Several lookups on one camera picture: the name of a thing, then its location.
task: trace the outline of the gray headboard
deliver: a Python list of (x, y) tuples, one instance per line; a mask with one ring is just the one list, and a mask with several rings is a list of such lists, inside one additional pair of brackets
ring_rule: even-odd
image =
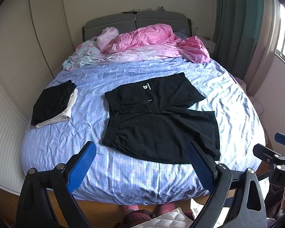
[(98, 36), (107, 27), (115, 27), (121, 34), (158, 23), (170, 25), (174, 32), (185, 29), (187, 36), (192, 36), (191, 20), (182, 13), (142, 11), (137, 13), (117, 13), (90, 20), (82, 28), (82, 39), (84, 42)]

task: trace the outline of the white nightstand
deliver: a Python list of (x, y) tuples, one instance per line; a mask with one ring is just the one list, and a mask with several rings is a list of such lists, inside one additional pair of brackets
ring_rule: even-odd
[(199, 39), (203, 42), (207, 51), (209, 52), (210, 57), (212, 58), (216, 43), (211, 40), (203, 39), (203, 37), (199, 37)]

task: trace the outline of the bed sheet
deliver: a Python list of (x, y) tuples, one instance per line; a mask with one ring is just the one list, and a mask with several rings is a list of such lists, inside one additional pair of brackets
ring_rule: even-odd
[(126, 156), (101, 144), (109, 120), (104, 93), (121, 84), (184, 72), (206, 97), (190, 109), (215, 111), (221, 159), (232, 170), (257, 169), (253, 146), (265, 145), (264, 131), (250, 100), (217, 62), (191, 63), (184, 58), (123, 64), (90, 65), (61, 71), (48, 87), (72, 80), (78, 98), (69, 122), (29, 127), (21, 148), (25, 173), (31, 167), (51, 170), (66, 163), (91, 140), (97, 155), (75, 198), (117, 204), (160, 204), (208, 194), (189, 164), (161, 164)]

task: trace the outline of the metal screw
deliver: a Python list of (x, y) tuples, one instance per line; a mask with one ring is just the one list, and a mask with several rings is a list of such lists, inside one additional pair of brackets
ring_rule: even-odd
[(56, 168), (58, 170), (62, 170), (64, 168), (64, 164), (63, 163), (57, 164)]
[(225, 170), (227, 166), (225, 166), (224, 164), (218, 164), (218, 168), (221, 170)]
[(252, 169), (252, 168), (248, 168), (247, 171), (248, 171), (250, 174), (253, 174), (253, 173), (254, 173), (254, 169)]
[(28, 173), (29, 173), (29, 174), (34, 174), (34, 173), (35, 173), (35, 168), (30, 168), (30, 169), (28, 170)]

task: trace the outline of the teal curtain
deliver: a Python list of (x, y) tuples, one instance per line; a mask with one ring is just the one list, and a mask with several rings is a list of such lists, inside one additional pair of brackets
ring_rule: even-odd
[(217, 0), (214, 60), (244, 79), (259, 39), (264, 0)]

